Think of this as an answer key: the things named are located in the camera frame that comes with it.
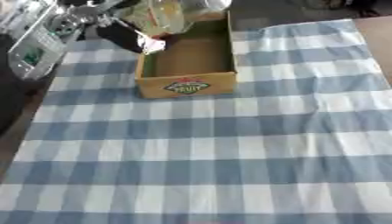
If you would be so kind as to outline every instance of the checkered tablecloth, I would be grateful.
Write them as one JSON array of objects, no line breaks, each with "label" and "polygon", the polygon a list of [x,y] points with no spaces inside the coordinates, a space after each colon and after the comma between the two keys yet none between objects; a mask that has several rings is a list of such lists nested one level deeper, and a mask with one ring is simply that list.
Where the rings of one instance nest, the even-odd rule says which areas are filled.
[{"label": "checkered tablecloth", "polygon": [[391,92],[354,23],[235,32],[234,52],[234,94],[145,100],[135,54],[74,45],[0,223],[392,223]]}]

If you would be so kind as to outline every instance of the table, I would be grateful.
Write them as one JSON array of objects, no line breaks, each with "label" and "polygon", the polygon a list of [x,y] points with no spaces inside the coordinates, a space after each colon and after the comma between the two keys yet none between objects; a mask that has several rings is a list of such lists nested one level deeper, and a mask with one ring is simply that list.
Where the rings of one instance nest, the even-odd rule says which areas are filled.
[{"label": "table", "polygon": [[389,85],[353,21],[237,32],[234,94],[145,100],[136,56],[66,56],[0,223],[390,223]]}]

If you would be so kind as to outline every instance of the blue stripe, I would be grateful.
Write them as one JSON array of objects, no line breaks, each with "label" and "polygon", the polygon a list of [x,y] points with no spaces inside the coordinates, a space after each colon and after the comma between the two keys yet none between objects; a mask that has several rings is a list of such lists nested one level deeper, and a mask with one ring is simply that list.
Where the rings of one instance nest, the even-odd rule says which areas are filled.
[{"label": "blue stripe", "polygon": [[372,58],[366,45],[295,49],[274,52],[263,52],[254,49],[253,52],[236,54],[235,56],[238,66],[247,67],[335,60],[366,60]]},{"label": "blue stripe", "polygon": [[111,74],[129,74],[134,76],[137,62],[135,58],[124,59],[119,61],[109,61],[100,63],[75,63],[64,64],[57,71],[58,77],[69,76],[87,76],[87,75],[111,75]]},{"label": "blue stripe", "polygon": [[189,102],[191,100],[235,99],[264,96],[333,94],[352,91],[378,91],[387,89],[380,75],[373,73],[339,77],[308,77],[295,80],[259,80],[241,82],[233,94],[188,96],[170,99],[149,100],[140,97],[138,89],[101,88],[51,91],[45,97],[44,105],[112,104],[138,102]]},{"label": "blue stripe", "polygon": [[3,224],[375,224],[392,223],[390,213],[83,213],[0,212]]},{"label": "blue stripe", "polygon": [[130,161],[132,158],[124,160],[126,159],[129,161],[32,163],[15,161],[4,183],[84,186],[241,186],[392,181],[390,171],[392,156],[269,158],[244,161],[238,159]]},{"label": "blue stripe", "polygon": [[[26,140],[179,139],[392,130],[391,110],[104,122],[35,122]],[[203,123],[204,128],[193,125]]]}]

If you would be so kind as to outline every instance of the cardboard box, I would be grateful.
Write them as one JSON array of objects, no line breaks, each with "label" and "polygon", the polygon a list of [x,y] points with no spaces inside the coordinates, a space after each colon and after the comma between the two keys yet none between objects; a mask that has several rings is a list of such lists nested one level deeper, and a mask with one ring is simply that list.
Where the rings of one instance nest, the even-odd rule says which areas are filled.
[{"label": "cardboard box", "polygon": [[145,98],[232,93],[235,61],[230,16],[209,16],[166,51],[139,57],[136,84]]}]

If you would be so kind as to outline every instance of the blue and white checkered tablecloth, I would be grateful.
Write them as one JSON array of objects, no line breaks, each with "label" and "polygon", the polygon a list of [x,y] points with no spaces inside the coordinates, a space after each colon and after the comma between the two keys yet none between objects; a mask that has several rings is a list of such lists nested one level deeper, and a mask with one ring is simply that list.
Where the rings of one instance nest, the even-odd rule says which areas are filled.
[{"label": "blue and white checkered tablecloth", "polygon": [[236,32],[234,51],[234,94],[145,100],[135,54],[77,43],[0,223],[392,223],[391,92],[354,23]]}]

